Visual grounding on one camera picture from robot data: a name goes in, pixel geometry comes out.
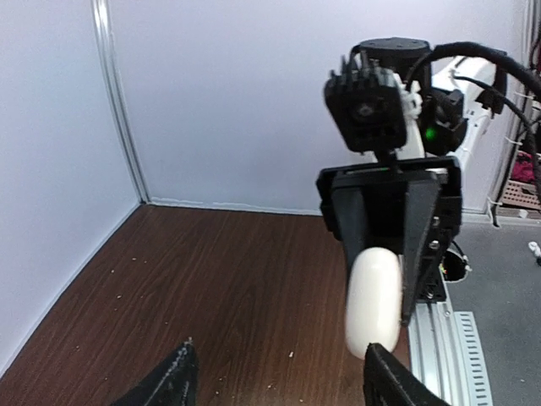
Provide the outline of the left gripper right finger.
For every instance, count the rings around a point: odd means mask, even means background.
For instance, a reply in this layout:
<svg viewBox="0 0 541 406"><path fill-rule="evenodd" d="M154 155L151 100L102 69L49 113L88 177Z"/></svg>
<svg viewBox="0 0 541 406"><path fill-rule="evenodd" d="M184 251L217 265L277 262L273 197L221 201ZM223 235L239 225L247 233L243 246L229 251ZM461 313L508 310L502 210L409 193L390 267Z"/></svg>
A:
<svg viewBox="0 0 541 406"><path fill-rule="evenodd" d="M447 406L380 343L367 347L363 395L368 406Z"/></svg>

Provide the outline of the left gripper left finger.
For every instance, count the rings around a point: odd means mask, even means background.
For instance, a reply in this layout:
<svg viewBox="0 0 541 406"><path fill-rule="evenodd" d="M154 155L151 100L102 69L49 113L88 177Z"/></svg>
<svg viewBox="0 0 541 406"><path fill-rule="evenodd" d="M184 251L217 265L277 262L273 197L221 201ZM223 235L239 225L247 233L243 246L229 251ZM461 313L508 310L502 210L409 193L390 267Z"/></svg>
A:
<svg viewBox="0 0 541 406"><path fill-rule="evenodd" d="M194 406L198 373L199 359L190 337L113 404Z"/></svg>

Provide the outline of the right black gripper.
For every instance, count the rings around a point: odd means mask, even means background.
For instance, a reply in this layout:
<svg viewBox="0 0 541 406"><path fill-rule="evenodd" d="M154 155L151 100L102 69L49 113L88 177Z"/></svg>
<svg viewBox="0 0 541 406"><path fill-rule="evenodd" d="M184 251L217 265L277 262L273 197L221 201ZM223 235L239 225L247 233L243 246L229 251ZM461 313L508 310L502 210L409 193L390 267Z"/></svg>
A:
<svg viewBox="0 0 541 406"><path fill-rule="evenodd" d="M402 257L401 325L462 225L462 171L455 157L330 167L316 180L327 229L342 243L347 275L381 247Z"/></svg>

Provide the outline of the white charging case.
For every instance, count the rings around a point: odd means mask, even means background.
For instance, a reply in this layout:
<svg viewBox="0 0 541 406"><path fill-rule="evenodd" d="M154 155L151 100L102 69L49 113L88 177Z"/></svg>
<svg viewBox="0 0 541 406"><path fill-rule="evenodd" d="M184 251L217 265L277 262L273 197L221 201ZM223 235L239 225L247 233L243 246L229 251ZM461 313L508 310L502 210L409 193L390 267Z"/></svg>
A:
<svg viewBox="0 0 541 406"><path fill-rule="evenodd" d="M364 359L368 346L393 351L401 330L402 269L392 251L363 250L352 265L347 290L345 339L349 352Z"/></svg>

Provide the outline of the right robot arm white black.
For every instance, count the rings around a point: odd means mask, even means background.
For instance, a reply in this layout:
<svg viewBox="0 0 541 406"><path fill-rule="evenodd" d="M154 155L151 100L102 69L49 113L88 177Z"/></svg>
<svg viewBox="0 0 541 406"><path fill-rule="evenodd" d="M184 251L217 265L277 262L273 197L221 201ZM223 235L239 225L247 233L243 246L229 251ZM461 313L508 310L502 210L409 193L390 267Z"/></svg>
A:
<svg viewBox="0 0 541 406"><path fill-rule="evenodd" d="M325 105L347 148L374 161L321 170L316 187L327 229L342 243L349 290L354 264L381 249L398 281L379 270L373 304L398 300L407 325L429 297L437 267L462 225L467 152L503 110L506 54L474 42L432 47L411 38L362 41L331 71Z"/></svg>

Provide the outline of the left aluminium frame post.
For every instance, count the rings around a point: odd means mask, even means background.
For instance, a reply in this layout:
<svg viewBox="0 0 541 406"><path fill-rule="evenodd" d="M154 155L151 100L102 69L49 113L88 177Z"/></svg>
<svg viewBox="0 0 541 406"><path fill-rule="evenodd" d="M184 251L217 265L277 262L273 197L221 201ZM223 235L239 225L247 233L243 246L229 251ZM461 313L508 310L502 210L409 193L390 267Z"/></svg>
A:
<svg viewBox="0 0 541 406"><path fill-rule="evenodd" d="M90 4L95 26L96 45L107 97L112 109L113 122L123 148L128 172L134 184L138 200L141 204L149 204L150 193L134 144L122 81L117 67L109 2L105 0L92 0Z"/></svg>

